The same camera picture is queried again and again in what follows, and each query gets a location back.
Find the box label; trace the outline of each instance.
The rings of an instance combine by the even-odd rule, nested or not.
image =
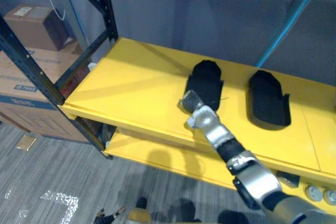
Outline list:
[[[38,109],[56,110],[49,102],[34,101],[18,97],[8,97],[6,95],[0,95],[0,102],[21,105],[26,107],[33,107]]]
[[[17,10],[14,15],[16,16],[24,16],[27,12],[29,12],[31,9],[31,7],[28,7],[28,6],[25,6],[25,7],[22,7],[20,8],[19,10]]]
[[[24,90],[24,91],[29,91],[29,92],[36,92],[37,91],[37,88],[35,88],[33,86],[25,86],[25,85],[16,85],[14,87],[14,89]]]

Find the black object on shelf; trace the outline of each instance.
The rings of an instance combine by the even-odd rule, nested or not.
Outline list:
[[[269,72],[258,70],[249,81],[247,93],[249,120],[267,130],[290,125],[289,94],[282,95],[280,82]]]
[[[223,87],[223,81],[220,80],[221,73],[221,69],[214,61],[201,61],[189,76],[185,92],[194,90],[205,105],[214,111],[218,110]]]

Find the person's foot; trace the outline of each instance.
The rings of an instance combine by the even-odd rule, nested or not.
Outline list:
[[[140,197],[136,203],[137,203],[135,206],[136,208],[142,208],[142,209],[147,208],[147,199],[145,197]]]

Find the cardboard box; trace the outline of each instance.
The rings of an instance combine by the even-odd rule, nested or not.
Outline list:
[[[72,54],[77,47],[75,42],[61,51],[27,49],[49,79],[56,82],[79,57],[78,54]],[[88,71],[87,67],[81,69],[62,93],[71,93]],[[44,136],[87,142],[66,116],[49,103],[4,52],[0,52],[0,113],[29,131]]]
[[[23,126],[19,125],[17,122],[13,121],[12,119],[10,119],[9,117],[7,117],[6,115],[2,114],[0,112],[0,124],[1,122],[8,124],[8,125],[13,125],[15,127],[18,127],[19,129],[25,131],[25,132],[29,132],[30,130],[24,128]]]
[[[4,19],[25,47],[58,51],[68,38],[50,7],[18,5]]]

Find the gray wall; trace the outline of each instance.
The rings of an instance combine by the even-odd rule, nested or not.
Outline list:
[[[62,12],[61,2],[54,0]],[[112,0],[120,36],[254,65],[293,0]],[[88,41],[103,30],[87,0],[72,0]],[[4,15],[19,3],[0,0]],[[335,85],[336,0],[312,0],[263,67]],[[108,50],[106,42],[94,59]]]

